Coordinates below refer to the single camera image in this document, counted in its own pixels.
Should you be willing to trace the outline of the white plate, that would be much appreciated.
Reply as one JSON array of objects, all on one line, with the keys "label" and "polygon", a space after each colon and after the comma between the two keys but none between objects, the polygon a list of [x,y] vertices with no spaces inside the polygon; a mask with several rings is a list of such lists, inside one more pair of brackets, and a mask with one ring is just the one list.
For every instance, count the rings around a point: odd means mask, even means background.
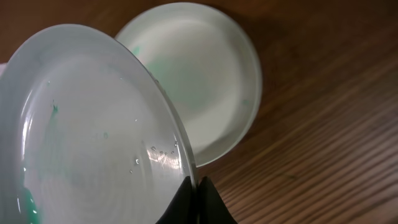
[{"label": "white plate", "polygon": [[195,162],[175,108],[112,37],[62,24],[1,75],[2,223],[155,223]]},{"label": "white plate", "polygon": [[238,23],[204,4],[163,4],[116,35],[160,83],[187,132],[197,166],[235,147],[261,102],[256,50]]}]

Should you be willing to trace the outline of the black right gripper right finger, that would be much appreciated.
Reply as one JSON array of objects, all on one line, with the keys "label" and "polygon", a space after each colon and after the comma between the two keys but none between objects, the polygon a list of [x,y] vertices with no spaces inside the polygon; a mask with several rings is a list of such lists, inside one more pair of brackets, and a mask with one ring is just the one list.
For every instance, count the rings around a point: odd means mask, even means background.
[{"label": "black right gripper right finger", "polygon": [[238,224],[208,177],[198,186],[198,211],[200,224]]}]

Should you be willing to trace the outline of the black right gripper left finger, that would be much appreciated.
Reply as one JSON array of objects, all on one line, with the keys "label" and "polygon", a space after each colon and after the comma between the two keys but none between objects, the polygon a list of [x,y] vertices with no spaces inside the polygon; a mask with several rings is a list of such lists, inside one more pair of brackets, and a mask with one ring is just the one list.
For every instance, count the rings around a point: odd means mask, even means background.
[{"label": "black right gripper left finger", "polygon": [[195,222],[195,194],[189,176],[184,178],[172,201],[156,224],[189,224]]}]

